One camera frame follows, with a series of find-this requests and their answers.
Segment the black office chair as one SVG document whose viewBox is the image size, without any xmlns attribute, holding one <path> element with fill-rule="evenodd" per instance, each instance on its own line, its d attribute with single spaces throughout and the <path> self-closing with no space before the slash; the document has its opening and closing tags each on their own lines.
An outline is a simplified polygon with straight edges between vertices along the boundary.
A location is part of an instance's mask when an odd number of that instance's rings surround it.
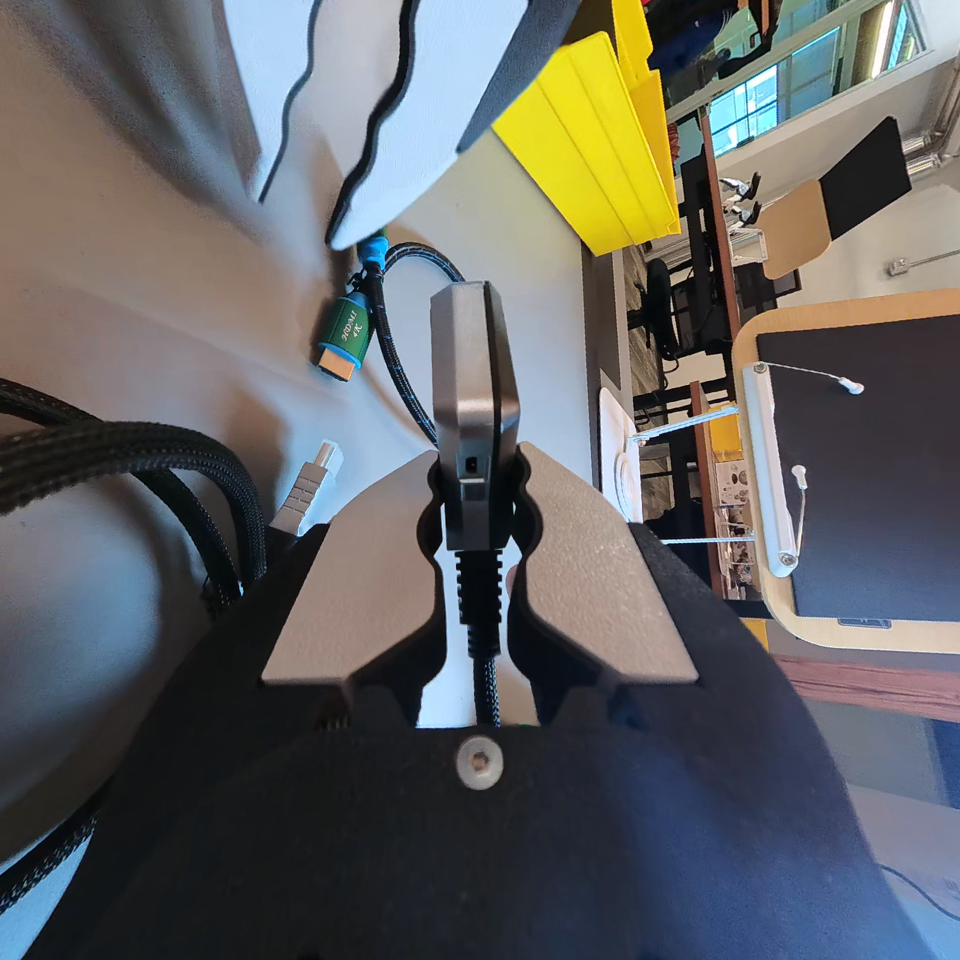
<svg viewBox="0 0 960 960">
<path fill-rule="evenodd" d="M 707 350 L 705 328 L 710 307 L 697 294 L 692 280 L 673 285 L 666 262 L 651 260 L 640 299 L 639 324 L 662 359 L 679 361 Z"/>
</svg>

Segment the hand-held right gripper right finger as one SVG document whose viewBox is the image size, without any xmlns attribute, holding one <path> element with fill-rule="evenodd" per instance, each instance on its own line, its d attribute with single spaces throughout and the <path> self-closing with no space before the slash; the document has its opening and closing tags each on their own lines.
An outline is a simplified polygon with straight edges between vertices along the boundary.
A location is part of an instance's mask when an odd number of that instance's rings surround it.
<svg viewBox="0 0 960 960">
<path fill-rule="evenodd" d="M 510 658 L 532 685 L 690 685 L 698 671 L 628 522 L 590 483 L 519 444 Z"/>
</svg>

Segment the small black wooden panel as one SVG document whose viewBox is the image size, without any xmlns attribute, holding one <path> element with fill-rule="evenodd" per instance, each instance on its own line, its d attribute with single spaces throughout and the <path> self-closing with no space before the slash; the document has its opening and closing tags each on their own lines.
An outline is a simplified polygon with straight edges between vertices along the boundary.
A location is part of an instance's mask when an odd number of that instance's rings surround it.
<svg viewBox="0 0 960 960">
<path fill-rule="evenodd" d="M 911 188 L 899 123 L 887 116 L 819 178 L 762 210 L 757 227 L 767 250 L 764 277 L 776 281 L 820 258 Z"/>
</svg>

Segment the yellow plastic bin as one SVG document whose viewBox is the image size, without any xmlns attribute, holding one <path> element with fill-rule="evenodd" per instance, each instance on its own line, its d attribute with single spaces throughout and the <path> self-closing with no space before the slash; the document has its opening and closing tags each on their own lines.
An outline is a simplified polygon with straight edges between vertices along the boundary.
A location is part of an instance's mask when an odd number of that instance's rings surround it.
<svg viewBox="0 0 960 960">
<path fill-rule="evenodd" d="M 681 230 L 653 52 L 642 2 L 583 2 L 567 41 L 493 125 L 595 257 Z"/>
</svg>

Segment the white picture card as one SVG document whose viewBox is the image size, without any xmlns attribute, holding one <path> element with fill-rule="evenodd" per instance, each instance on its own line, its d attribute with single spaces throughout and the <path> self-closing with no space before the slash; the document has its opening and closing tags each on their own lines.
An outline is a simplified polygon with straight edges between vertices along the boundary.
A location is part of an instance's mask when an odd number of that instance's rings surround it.
<svg viewBox="0 0 960 960">
<path fill-rule="evenodd" d="M 713 465 L 714 504 L 717 510 L 741 509 L 751 501 L 746 461 L 719 461 Z"/>
</svg>

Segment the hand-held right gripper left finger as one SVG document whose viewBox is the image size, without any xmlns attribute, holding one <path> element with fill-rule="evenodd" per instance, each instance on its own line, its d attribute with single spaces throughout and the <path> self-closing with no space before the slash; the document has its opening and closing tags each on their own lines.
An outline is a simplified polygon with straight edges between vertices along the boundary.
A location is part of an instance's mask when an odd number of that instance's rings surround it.
<svg viewBox="0 0 960 960">
<path fill-rule="evenodd" d="M 261 674 L 271 686 L 425 687 L 447 660 L 437 553 L 439 454 L 428 451 L 357 494 L 328 524 Z"/>
</svg>

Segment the black board with wooden rim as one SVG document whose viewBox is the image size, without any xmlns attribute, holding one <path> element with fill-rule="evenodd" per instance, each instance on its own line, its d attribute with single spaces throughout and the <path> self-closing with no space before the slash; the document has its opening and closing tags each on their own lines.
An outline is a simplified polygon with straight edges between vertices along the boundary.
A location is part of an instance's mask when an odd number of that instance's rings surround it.
<svg viewBox="0 0 960 960">
<path fill-rule="evenodd" d="M 958 654 L 958 289 L 761 313 L 733 363 L 770 616 Z"/>
</svg>

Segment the wooden desk with white card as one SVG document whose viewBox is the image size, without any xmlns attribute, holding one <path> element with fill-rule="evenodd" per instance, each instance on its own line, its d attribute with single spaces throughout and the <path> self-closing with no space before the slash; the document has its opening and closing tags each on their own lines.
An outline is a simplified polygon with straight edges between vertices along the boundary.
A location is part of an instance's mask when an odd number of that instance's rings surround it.
<svg viewBox="0 0 960 960">
<path fill-rule="evenodd" d="M 753 530 L 734 532 L 729 522 L 729 510 L 719 500 L 716 469 L 718 460 L 714 449 L 712 427 L 722 423 L 738 426 L 738 407 L 735 403 L 712 405 L 704 386 L 694 380 L 690 385 L 690 422 L 692 425 L 699 476 L 704 544 L 709 569 L 710 586 L 718 597 L 738 606 L 747 599 L 745 587 L 735 584 L 737 568 L 731 565 L 738 549 L 746 547 Z"/>
</svg>

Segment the wooden post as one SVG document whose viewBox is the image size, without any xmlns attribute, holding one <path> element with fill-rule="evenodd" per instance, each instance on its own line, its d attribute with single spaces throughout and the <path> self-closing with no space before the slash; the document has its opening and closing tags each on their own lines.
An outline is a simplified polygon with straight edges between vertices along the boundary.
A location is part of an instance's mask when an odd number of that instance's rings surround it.
<svg viewBox="0 0 960 960">
<path fill-rule="evenodd" d="M 959 722 L 957 673 L 783 654 L 773 658 L 805 700 Z"/>
</svg>

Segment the wooden desk with black legs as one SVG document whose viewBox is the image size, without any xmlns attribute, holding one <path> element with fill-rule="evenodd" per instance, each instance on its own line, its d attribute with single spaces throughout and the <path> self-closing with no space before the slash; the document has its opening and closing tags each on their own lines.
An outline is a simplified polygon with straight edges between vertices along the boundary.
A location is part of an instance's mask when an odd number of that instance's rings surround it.
<svg viewBox="0 0 960 960">
<path fill-rule="evenodd" d="M 701 106 L 681 118 L 696 120 L 700 152 L 679 166 L 691 276 L 688 288 L 690 331 L 696 352 L 719 355 L 732 370 L 734 340 L 740 330 L 731 244 L 716 168 L 710 109 Z"/>
</svg>

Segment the grey tape strip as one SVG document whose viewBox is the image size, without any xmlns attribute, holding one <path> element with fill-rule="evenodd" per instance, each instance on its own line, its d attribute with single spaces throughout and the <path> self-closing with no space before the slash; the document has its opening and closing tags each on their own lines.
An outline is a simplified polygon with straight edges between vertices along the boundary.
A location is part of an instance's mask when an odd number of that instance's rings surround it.
<svg viewBox="0 0 960 960">
<path fill-rule="evenodd" d="M 585 370 L 591 390 L 601 386 L 631 397 L 627 284 L 623 251 L 595 255 L 581 243 Z"/>
</svg>

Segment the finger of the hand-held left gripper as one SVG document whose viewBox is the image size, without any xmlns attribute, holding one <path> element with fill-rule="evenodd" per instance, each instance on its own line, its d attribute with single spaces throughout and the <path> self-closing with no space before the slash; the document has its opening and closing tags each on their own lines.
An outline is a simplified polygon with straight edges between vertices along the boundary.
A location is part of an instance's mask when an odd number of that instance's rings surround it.
<svg viewBox="0 0 960 960">
<path fill-rule="evenodd" d="M 457 148 L 527 11 L 522 1 L 403 2 L 397 66 L 368 115 L 326 243 L 386 227 L 457 159 Z"/>
<path fill-rule="evenodd" d="M 226 1 L 234 59 L 259 142 L 251 192 L 264 202 L 290 138 L 294 102 L 314 69 L 320 1 Z"/>
</svg>

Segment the braided HDMI cable green plugs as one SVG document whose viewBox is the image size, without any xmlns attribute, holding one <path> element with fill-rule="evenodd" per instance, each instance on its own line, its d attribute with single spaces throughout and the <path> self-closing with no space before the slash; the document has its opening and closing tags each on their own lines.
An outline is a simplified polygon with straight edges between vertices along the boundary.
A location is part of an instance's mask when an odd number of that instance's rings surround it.
<svg viewBox="0 0 960 960">
<path fill-rule="evenodd" d="M 465 278 L 436 248 L 416 242 L 391 246 L 384 230 L 361 240 L 356 253 L 359 269 L 350 277 L 347 291 L 327 309 L 320 324 L 316 365 L 329 377 L 349 382 L 361 369 L 370 343 L 375 339 L 403 406 L 429 443 L 438 447 L 434 421 L 402 366 L 386 309 L 384 280 L 390 269 L 406 258 L 432 263 L 450 282 L 463 282 Z"/>
</svg>

